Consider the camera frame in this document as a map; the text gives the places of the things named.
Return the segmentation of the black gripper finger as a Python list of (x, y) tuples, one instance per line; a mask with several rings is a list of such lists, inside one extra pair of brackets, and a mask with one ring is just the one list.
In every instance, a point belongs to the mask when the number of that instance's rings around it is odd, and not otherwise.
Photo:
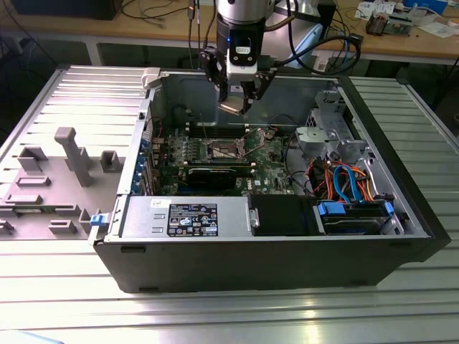
[(213, 83), (219, 92), (218, 102), (227, 99), (227, 70), (224, 55), (216, 48), (203, 48), (199, 53), (199, 61), (209, 82)]
[(261, 71), (254, 76), (254, 80), (242, 82), (244, 92), (242, 114), (245, 114), (252, 107), (255, 100), (260, 100), (263, 97), (277, 72), (277, 69)]

